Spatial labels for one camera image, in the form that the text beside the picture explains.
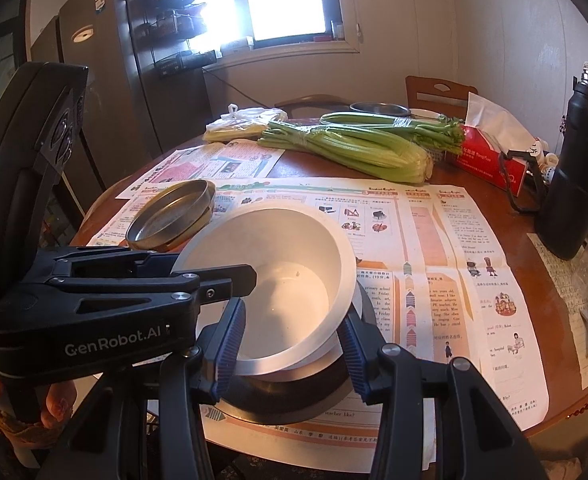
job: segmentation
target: blue gripper pad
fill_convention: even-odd
[[[219,330],[223,331],[223,336],[214,360],[214,378],[210,389],[212,396],[217,401],[222,395],[225,395],[232,375],[234,375],[238,349],[241,347],[245,333],[246,319],[245,302],[240,298],[232,298],[227,302],[223,315],[218,321],[213,341],[216,340]]]
[[[355,309],[350,307],[350,311],[352,310],[358,318]],[[343,319],[336,332],[341,342],[341,348],[343,348],[343,357],[347,365],[349,377],[351,378],[351,384],[354,387],[354,391],[365,400],[371,392],[369,380],[367,379],[367,359],[362,346],[360,346],[359,338],[350,320],[350,316],[351,314],[347,313],[347,316]]]

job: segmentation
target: stainless steel pot lid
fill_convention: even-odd
[[[391,115],[393,117],[408,117],[411,114],[409,108],[387,103],[354,103],[349,105],[349,108],[355,112]]]
[[[177,239],[185,241],[211,218],[215,192],[216,186],[208,180],[168,187],[135,216],[126,234],[128,245],[140,250],[167,250]]]
[[[362,319],[376,323],[374,307],[360,285]],[[309,420],[333,408],[352,391],[343,356],[310,377],[290,382],[267,382],[234,376],[216,407],[223,413],[252,424],[273,426]]]

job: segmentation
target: round wooden table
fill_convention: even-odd
[[[180,148],[199,144],[202,144],[200,137],[183,144]],[[81,226],[72,240],[72,245],[87,244],[125,203],[124,200],[116,199],[116,196],[163,158],[151,162],[137,173],[123,179],[101,196],[101,203]],[[299,152],[285,152],[268,176],[372,178],[320,156]],[[547,416],[540,424],[525,431],[527,436],[532,436],[582,409],[588,403],[588,388],[583,390],[581,387],[578,358],[567,307],[558,295],[536,248],[527,237],[527,233],[534,232],[533,217],[522,216],[513,211],[504,191],[454,166],[437,164],[429,182],[453,184],[467,190],[496,233],[507,256],[507,263],[523,291],[538,338],[549,390]]]

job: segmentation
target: power cord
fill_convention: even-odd
[[[215,73],[213,73],[211,70],[206,70],[206,69],[203,69],[203,72],[205,72],[206,74],[209,74],[209,75],[211,75],[212,77],[215,77],[216,79],[218,79],[219,81],[221,81],[221,83],[223,83],[223,84],[225,84],[225,85],[229,86],[229,88],[232,88],[232,89],[236,90],[236,91],[237,91],[237,92],[238,92],[240,95],[242,95],[243,97],[246,97],[246,98],[248,98],[248,99],[249,99],[251,102],[258,104],[258,105],[262,106],[263,108],[273,108],[273,107],[271,107],[271,106],[267,106],[267,105],[266,105],[266,104],[264,104],[264,103],[261,103],[260,101],[258,101],[258,100],[256,100],[256,99],[254,99],[253,97],[250,97],[250,96],[248,96],[248,95],[247,95],[245,92],[243,92],[243,91],[240,91],[238,88],[236,88],[236,87],[235,87],[234,85],[232,85],[230,82],[228,82],[228,81],[225,81],[225,80],[224,80],[224,79],[222,79],[221,77],[218,77],[218,76],[217,76]]]

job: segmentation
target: steel bowl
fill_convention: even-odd
[[[376,324],[374,307],[360,283],[359,289],[363,298],[361,319]],[[216,407],[226,415],[252,424],[294,424],[333,408],[352,390],[341,355],[324,370],[296,381],[275,383],[235,375]]]
[[[365,112],[366,114],[389,115],[392,117],[408,117],[410,109],[405,106],[392,105],[387,103],[354,103],[349,105],[354,112]]]

